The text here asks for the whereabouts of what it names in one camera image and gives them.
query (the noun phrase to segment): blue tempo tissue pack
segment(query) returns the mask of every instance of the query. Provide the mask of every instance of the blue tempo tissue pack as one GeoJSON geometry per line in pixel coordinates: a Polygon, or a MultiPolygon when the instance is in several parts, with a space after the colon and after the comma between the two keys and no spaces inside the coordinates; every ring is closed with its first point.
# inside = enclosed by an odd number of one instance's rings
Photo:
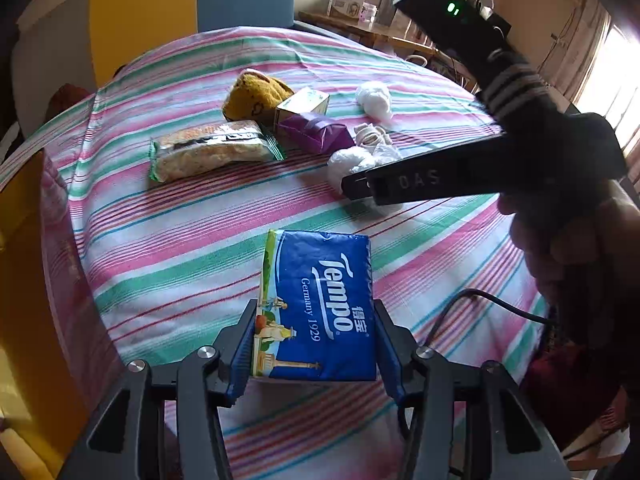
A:
{"type": "Polygon", "coordinates": [[[252,374],[290,380],[376,378],[369,238],[269,231],[252,374]]]}

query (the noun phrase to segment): stuffed toy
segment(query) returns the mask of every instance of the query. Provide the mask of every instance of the stuffed toy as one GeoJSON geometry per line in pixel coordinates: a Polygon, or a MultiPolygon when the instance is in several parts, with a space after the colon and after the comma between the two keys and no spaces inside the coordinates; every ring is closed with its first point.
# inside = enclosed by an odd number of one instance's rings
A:
{"type": "Polygon", "coordinates": [[[227,121],[254,120],[273,126],[276,107],[293,94],[279,79],[247,68],[229,92],[222,113],[227,121]]]}

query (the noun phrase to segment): black cable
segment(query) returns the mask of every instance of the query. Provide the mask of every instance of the black cable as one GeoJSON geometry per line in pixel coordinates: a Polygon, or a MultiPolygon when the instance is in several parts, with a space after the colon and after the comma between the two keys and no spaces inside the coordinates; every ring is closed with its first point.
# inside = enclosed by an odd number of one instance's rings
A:
{"type": "MultiPolygon", "coordinates": [[[[438,333],[438,330],[440,330],[440,328],[442,327],[447,314],[459,300],[461,300],[462,298],[472,298],[473,296],[480,296],[481,298],[485,298],[486,300],[489,300],[492,303],[495,303],[496,305],[508,310],[512,314],[523,317],[524,319],[549,326],[558,325],[555,321],[547,319],[546,317],[536,316],[535,314],[530,314],[529,312],[520,310],[519,308],[514,307],[512,304],[509,304],[506,301],[501,300],[500,298],[496,298],[493,294],[489,294],[484,290],[480,290],[478,288],[463,288],[455,295],[453,295],[453,297],[449,300],[449,303],[444,306],[442,312],[438,315],[435,323],[433,324],[433,327],[431,327],[431,330],[424,340],[424,344],[422,346],[431,346],[433,340],[436,337],[436,334],[438,333]]],[[[404,407],[398,407],[398,427],[400,429],[400,434],[402,435],[402,437],[407,440],[409,438],[409,427],[406,423],[405,411],[406,410],[404,407]]]]}
{"type": "Polygon", "coordinates": [[[569,460],[570,458],[573,458],[574,456],[580,455],[580,453],[583,453],[583,452],[587,451],[588,449],[591,449],[592,447],[597,446],[598,444],[601,444],[607,438],[609,438],[611,435],[613,435],[614,433],[619,432],[620,430],[624,430],[625,428],[626,428],[626,423],[620,424],[619,426],[616,426],[612,430],[607,431],[607,433],[601,434],[597,439],[593,440],[592,442],[590,442],[588,444],[585,444],[584,446],[576,449],[575,451],[572,451],[571,453],[567,453],[566,455],[563,455],[562,458],[564,458],[565,460],[569,460]]]}

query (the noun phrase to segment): striped bedsheet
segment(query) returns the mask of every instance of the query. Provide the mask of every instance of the striped bedsheet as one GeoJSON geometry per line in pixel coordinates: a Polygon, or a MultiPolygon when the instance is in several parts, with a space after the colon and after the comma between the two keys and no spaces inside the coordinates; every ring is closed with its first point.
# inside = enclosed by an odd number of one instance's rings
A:
{"type": "MultiPolygon", "coordinates": [[[[226,94],[247,67],[294,89],[328,92],[328,115],[349,126],[366,120],[354,98],[357,86],[385,82],[393,98],[391,136],[405,156],[498,131],[471,95],[447,79],[301,32],[208,32],[130,63],[94,96],[46,124],[0,169],[6,180],[20,160],[46,144],[66,189],[79,264],[108,341],[124,362],[179,360],[236,322],[257,295],[270,228],[368,235],[375,297],[418,340],[463,287],[544,312],[495,196],[405,204],[383,216],[332,191],[326,157],[298,151],[284,162],[232,165],[155,186],[147,177],[149,139],[222,120],[226,94]]],[[[539,330],[485,301],[462,301],[436,348],[467,364],[500,360],[520,378],[539,330]]],[[[69,354],[99,361],[104,342],[83,341],[88,348],[76,344],[69,354]]],[[[221,418],[237,479],[383,479],[399,465],[395,407],[379,381],[250,381],[221,418]]],[[[167,422],[175,425],[171,403],[167,422]]]]}

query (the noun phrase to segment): packaged bread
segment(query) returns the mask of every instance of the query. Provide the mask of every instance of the packaged bread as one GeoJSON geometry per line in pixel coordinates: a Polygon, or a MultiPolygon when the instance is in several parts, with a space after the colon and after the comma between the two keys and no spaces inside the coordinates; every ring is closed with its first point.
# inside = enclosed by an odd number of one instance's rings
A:
{"type": "Polygon", "coordinates": [[[278,143],[255,121],[194,126],[151,141],[149,176],[158,182],[215,170],[230,162],[284,160],[278,143]]]}

